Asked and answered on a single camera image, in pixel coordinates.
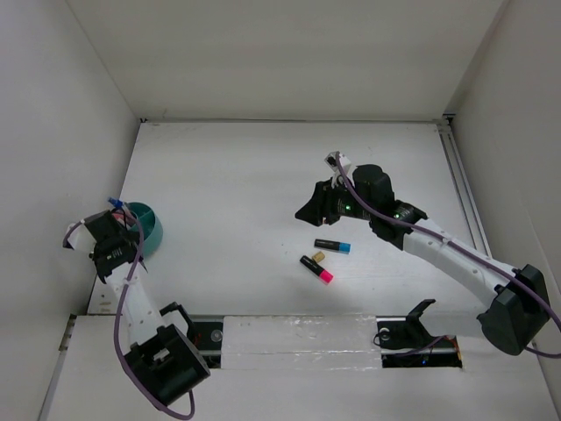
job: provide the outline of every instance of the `pink marker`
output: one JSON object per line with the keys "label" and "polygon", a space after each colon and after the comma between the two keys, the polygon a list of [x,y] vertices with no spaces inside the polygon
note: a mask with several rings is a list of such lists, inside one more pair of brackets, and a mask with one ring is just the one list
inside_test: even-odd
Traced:
{"label": "pink marker", "polygon": [[302,256],[300,259],[300,263],[304,265],[306,268],[311,270],[314,274],[316,274],[319,279],[324,281],[325,283],[330,283],[333,279],[333,275],[330,274],[327,270],[319,266],[313,260],[310,259],[308,256]]}

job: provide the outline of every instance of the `screw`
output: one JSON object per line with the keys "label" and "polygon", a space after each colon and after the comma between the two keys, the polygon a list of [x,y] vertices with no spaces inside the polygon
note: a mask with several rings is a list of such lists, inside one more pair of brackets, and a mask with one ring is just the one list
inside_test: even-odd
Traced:
{"label": "screw", "polygon": [[389,334],[390,331],[389,329],[387,329],[386,327],[382,327],[379,331],[378,334],[380,335],[380,339],[381,340],[389,340]]}
{"label": "screw", "polygon": [[219,331],[218,329],[212,331],[210,334],[210,340],[213,342],[220,342],[222,340],[222,331]]}

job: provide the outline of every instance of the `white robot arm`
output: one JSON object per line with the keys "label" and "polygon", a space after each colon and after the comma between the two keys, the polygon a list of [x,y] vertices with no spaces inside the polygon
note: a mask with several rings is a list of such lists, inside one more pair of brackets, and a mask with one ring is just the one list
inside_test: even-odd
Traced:
{"label": "white robot arm", "polygon": [[[358,166],[347,173],[351,162],[339,152],[325,162],[333,170],[330,180],[316,183],[311,199],[295,217],[315,226],[334,224],[341,217],[369,221],[373,232],[400,250],[414,254],[441,269],[470,290],[488,310],[477,319],[485,337],[504,353],[518,355],[545,323],[558,317],[549,305],[542,273],[530,265],[516,269],[493,260],[454,239],[425,212],[396,200],[389,176],[376,165]],[[402,317],[404,326],[384,342],[389,349],[426,347],[431,337],[418,318],[434,300],[425,300]]]}
{"label": "white robot arm", "polygon": [[[124,221],[130,213],[122,210],[119,222],[116,211],[107,210],[71,225],[63,246],[88,253],[97,275],[119,300],[114,343],[117,357],[132,382],[157,409],[178,419],[190,419],[194,413],[191,389],[210,376],[207,364],[193,344],[195,327],[179,304],[171,303],[159,310],[147,293],[142,230],[129,230]],[[185,318],[186,332],[168,317],[168,313],[176,310]],[[121,311],[129,336],[126,354],[122,353],[118,339]],[[170,403],[188,392],[191,414],[183,416],[168,409]]]}

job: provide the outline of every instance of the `blue marker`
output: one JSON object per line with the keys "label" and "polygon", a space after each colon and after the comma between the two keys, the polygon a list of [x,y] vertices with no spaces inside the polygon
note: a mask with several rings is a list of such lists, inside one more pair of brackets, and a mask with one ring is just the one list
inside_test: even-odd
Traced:
{"label": "blue marker", "polygon": [[316,239],[314,247],[346,254],[351,251],[351,245],[349,243],[339,243],[338,241],[329,241],[328,239]]}

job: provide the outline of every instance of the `marker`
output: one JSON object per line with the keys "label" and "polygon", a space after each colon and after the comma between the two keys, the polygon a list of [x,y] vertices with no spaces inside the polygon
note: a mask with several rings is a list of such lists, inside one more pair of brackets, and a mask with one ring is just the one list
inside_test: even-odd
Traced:
{"label": "marker", "polygon": [[310,259],[308,256],[302,256],[300,259],[300,263],[304,265],[306,268],[311,270],[314,274],[316,274],[319,279],[324,281],[325,283],[330,283],[333,279],[333,275],[330,274],[327,270],[319,266],[313,260]]}
{"label": "marker", "polygon": [[338,241],[329,241],[328,239],[316,239],[314,247],[347,254],[351,251],[351,245],[349,243],[339,243]]}

